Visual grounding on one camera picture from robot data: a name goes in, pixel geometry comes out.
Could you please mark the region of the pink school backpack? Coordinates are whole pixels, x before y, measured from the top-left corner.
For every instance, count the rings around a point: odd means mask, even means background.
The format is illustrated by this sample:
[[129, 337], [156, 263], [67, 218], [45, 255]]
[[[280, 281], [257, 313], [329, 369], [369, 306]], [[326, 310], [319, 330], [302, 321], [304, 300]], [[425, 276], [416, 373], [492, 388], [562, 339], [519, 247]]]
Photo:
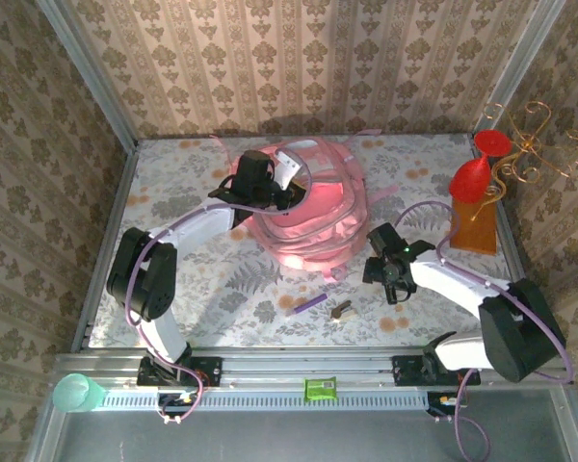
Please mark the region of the pink school backpack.
[[[340, 280], [365, 245], [371, 208], [398, 190], [392, 185], [368, 192], [353, 142], [314, 137], [250, 149], [270, 155], [290, 149], [306, 162], [312, 175], [310, 194], [297, 210], [282, 216], [254, 214], [245, 221], [257, 242], [283, 266]], [[230, 174], [239, 157], [227, 160]]]

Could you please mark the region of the purple pen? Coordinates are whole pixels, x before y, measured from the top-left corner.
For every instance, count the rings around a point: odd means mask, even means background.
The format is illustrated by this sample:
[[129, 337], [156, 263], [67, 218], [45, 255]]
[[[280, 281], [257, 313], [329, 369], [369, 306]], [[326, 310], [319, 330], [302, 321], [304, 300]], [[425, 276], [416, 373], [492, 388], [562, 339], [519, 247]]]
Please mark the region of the purple pen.
[[299, 304], [298, 306], [296, 306], [296, 307], [294, 307], [294, 308], [289, 309], [289, 310], [286, 312], [285, 316], [286, 316], [286, 317], [292, 317], [292, 316], [295, 316], [295, 315], [297, 315], [297, 314], [300, 314], [300, 313], [302, 313], [302, 312], [304, 312], [304, 311], [307, 311], [308, 309], [310, 309], [310, 308], [312, 308], [312, 307], [314, 307], [314, 306], [316, 306], [316, 305], [318, 305], [318, 304], [326, 301], [327, 299], [328, 299], [328, 295], [327, 295], [327, 294], [317, 295], [317, 296], [309, 299], [308, 301], [306, 301], [306, 302], [304, 302], [304, 303], [301, 303], [301, 304]]

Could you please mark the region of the orange block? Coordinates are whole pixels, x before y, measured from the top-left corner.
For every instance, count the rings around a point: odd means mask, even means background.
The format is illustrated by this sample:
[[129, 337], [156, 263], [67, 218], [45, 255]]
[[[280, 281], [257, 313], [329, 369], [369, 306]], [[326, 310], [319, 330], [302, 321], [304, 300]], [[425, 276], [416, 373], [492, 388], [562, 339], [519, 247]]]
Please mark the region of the orange block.
[[452, 226], [458, 232], [450, 241], [450, 246], [485, 255], [495, 255], [497, 251], [496, 208], [495, 203], [486, 203], [483, 197], [480, 203], [463, 203], [452, 200], [456, 214]]

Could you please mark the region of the red mesh wine glass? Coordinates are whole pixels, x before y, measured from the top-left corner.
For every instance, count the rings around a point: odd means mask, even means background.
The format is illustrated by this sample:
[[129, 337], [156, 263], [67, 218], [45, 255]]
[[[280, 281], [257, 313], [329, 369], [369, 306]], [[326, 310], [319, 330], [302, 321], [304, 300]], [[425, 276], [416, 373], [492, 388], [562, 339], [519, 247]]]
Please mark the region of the red mesh wine glass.
[[479, 202], [486, 193], [491, 175], [489, 160], [505, 157], [512, 151], [511, 140], [498, 130], [478, 132], [474, 143], [479, 156], [463, 164], [449, 186], [450, 195], [456, 201], [467, 204]]

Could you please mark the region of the green wipes packet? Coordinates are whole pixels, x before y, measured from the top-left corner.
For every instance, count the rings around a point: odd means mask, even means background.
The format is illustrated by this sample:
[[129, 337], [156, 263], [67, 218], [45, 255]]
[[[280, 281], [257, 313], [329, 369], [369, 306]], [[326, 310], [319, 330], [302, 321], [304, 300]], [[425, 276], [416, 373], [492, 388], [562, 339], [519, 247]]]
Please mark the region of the green wipes packet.
[[304, 381], [305, 402], [337, 399], [336, 378], [315, 378]]

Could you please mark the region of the green plastic cup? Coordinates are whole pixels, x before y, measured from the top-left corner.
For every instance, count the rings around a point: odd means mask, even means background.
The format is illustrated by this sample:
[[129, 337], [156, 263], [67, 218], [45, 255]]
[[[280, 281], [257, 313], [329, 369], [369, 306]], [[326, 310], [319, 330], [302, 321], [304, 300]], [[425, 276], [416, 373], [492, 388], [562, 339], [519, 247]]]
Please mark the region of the green plastic cup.
[[81, 373], [63, 377], [54, 387], [54, 406], [65, 413], [90, 412], [98, 408], [107, 391], [96, 381]]

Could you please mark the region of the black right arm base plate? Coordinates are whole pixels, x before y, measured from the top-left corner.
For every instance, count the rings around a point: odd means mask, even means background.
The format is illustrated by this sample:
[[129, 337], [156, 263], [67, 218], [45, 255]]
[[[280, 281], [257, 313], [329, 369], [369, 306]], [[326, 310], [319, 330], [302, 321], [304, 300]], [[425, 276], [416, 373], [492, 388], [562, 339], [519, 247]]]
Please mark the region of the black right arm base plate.
[[468, 369], [446, 370], [432, 355], [397, 355], [391, 358], [397, 386], [457, 386]]

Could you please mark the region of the aluminium frame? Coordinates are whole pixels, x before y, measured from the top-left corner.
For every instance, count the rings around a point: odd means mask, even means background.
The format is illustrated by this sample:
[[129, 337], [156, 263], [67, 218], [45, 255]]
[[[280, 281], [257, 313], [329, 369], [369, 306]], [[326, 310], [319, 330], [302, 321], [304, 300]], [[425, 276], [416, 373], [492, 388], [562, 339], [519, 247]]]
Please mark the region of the aluminium frame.
[[[111, 250], [118, 239], [118, 223], [127, 194], [139, 175], [143, 145], [129, 134], [125, 119], [111, 102], [107, 86], [92, 69], [92, 55], [71, 13], [59, 0], [40, 0], [41, 10], [66, 44], [68, 54], [92, 85], [92, 93], [109, 112], [109, 119], [127, 152], [117, 197], [94, 266], [82, 314], [69, 352], [57, 358], [55, 378], [83, 372], [109, 392], [136, 390], [135, 369], [145, 350], [141, 347], [91, 348], [89, 337], [111, 266]], [[279, 346], [218, 347], [223, 358], [223, 379], [217, 389], [235, 391], [295, 391], [304, 393], [304, 381], [336, 378], [338, 391], [422, 391], [422, 387], [398, 387], [392, 382], [394, 346]], [[441, 434], [445, 423], [434, 423], [421, 411], [201, 411], [192, 430], [163, 425], [151, 411], [67, 414], [52, 402], [44, 405], [36, 424], [25, 462], [131, 462], [137, 456], [149, 460], [179, 462], [201, 460], [213, 454], [220, 461], [240, 455], [245, 462], [288, 459], [291, 449], [309, 459], [328, 458], [351, 462], [351, 452], [341, 449], [342, 435], [352, 431], [364, 436], [380, 430], [379, 440], [364, 439], [369, 458], [398, 449], [401, 458], [430, 462], [448, 449], [451, 440]]]

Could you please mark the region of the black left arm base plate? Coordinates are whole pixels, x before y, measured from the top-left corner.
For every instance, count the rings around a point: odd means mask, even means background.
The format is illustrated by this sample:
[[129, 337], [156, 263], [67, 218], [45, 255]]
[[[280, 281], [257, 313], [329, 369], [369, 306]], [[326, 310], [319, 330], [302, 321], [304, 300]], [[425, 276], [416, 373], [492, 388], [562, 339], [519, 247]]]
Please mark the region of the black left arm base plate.
[[[203, 387], [221, 385], [223, 359], [221, 357], [191, 357], [185, 367], [192, 370], [202, 382]], [[188, 373], [159, 362], [157, 358], [146, 356], [139, 365], [138, 386], [156, 387], [196, 387], [197, 381]]]

